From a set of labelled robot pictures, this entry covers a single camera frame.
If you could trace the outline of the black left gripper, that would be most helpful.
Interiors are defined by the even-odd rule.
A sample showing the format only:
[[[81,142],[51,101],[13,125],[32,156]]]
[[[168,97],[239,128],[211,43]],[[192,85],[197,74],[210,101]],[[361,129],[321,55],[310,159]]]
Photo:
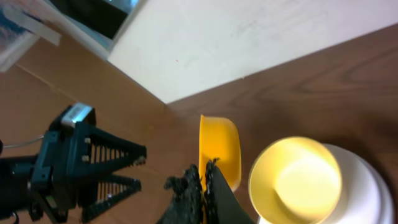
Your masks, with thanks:
[[[83,223],[93,221],[141,191],[138,179],[110,174],[145,163],[147,148],[87,123],[79,122],[74,128],[63,126],[61,118],[72,106],[58,115],[38,138],[42,142],[38,154],[1,159],[1,219],[13,217],[18,222],[18,212],[27,211],[34,222],[43,215],[53,223],[67,221],[69,210],[76,206],[76,192],[66,177],[73,133],[74,179],[105,177],[78,191]]]

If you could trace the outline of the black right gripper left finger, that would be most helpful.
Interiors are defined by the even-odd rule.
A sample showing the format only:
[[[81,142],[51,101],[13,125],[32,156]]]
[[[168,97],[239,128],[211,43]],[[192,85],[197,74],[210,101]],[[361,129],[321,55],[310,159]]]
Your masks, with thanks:
[[[200,224],[203,221],[201,178],[194,164],[183,177],[168,177],[164,189],[172,189],[171,202],[156,224]]]

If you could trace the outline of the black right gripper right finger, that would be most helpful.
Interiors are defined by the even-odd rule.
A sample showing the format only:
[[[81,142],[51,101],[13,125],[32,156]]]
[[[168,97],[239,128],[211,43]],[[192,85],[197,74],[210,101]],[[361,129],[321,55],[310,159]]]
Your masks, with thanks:
[[[206,165],[205,214],[209,224],[254,224],[230,189],[221,170],[216,165],[219,158]]]

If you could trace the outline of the yellow measuring scoop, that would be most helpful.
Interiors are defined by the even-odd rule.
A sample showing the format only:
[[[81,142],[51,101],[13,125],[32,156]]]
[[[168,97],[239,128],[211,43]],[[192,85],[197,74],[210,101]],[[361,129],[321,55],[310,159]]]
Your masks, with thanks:
[[[206,165],[216,159],[230,189],[235,192],[241,183],[242,159],[239,134],[235,124],[228,118],[200,117],[198,171],[201,185],[205,184]]]

